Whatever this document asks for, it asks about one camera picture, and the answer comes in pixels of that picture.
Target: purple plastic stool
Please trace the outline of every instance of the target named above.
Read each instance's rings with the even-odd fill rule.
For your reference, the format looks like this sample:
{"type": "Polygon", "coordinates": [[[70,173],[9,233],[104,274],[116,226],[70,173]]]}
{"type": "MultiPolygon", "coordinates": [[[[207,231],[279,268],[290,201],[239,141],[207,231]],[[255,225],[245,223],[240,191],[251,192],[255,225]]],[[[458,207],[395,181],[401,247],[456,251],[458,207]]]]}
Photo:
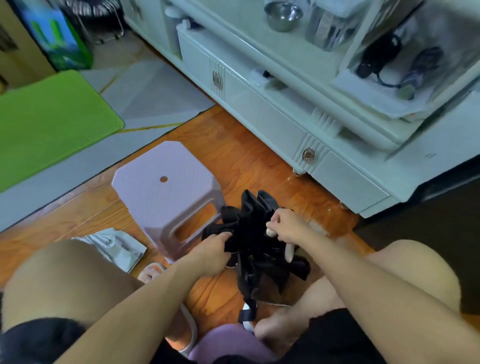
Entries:
{"type": "Polygon", "coordinates": [[[213,329],[192,349],[188,358],[198,364],[211,364],[224,355],[241,355],[258,363],[278,360],[273,351],[239,324],[213,329]]]}
{"type": "Polygon", "coordinates": [[[112,186],[131,216],[165,258],[173,263],[206,225],[220,219],[225,199],[213,174],[180,142],[163,142],[119,168],[112,186]],[[183,242],[175,231],[207,204],[216,214],[183,242]]]}

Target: person's left hand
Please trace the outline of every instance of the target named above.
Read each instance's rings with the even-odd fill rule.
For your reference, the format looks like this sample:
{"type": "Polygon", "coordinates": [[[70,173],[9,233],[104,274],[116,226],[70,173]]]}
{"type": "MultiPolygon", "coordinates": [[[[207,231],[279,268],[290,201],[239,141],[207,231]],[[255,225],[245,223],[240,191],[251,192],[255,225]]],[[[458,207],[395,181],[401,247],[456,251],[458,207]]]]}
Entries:
{"type": "Polygon", "coordinates": [[[231,232],[210,235],[187,254],[200,265],[203,276],[213,277],[225,269],[231,257],[230,253],[225,253],[225,242],[230,236],[231,232]]]}

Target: hand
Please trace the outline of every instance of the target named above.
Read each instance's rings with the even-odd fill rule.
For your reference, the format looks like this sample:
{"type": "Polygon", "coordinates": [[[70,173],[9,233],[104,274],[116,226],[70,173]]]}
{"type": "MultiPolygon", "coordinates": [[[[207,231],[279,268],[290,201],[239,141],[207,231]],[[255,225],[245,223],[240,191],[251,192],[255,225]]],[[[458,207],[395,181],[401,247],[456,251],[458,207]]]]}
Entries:
{"type": "Polygon", "coordinates": [[[305,232],[311,228],[298,214],[287,208],[279,208],[266,224],[278,234],[281,242],[300,245],[305,232]]]}
{"type": "Polygon", "coordinates": [[[194,247],[186,257],[199,264],[203,276],[213,277],[225,269],[231,257],[230,253],[224,251],[225,242],[230,236],[232,236],[231,232],[210,235],[194,247]]]}

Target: black shorts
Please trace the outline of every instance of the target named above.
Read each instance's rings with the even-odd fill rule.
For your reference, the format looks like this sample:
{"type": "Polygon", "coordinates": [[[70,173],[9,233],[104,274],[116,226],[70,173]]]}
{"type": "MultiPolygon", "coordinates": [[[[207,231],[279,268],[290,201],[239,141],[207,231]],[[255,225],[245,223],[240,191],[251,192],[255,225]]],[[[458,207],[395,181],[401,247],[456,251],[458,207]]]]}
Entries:
{"type": "MultiPolygon", "coordinates": [[[[41,363],[57,360],[85,328],[66,318],[41,318],[19,324],[0,335],[2,364],[41,363]]],[[[192,363],[162,340],[151,363],[192,363]]],[[[237,355],[224,356],[215,364],[252,364],[237,355]]],[[[277,363],[386,364],[347,309],[331,311],[310,320],[308,330],[277,363]]]]}

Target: forearm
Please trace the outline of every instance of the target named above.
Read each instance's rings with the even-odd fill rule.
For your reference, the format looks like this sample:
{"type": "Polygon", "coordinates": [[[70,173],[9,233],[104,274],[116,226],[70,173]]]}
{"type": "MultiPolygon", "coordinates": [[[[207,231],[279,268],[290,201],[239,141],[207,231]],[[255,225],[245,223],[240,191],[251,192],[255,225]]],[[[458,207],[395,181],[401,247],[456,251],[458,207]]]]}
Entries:
{"type": "Polygon", "coordinates": [[[201,275],[198,264],[188,257],[111,309],[56,363],[149,363],[180,304],[201,275]]]}
{"type": "Polygon", "coordinates": [[[477,333],[437,299],[313,231],[300,240],[387,362],[462,363],[478,354],[477,333]]]}

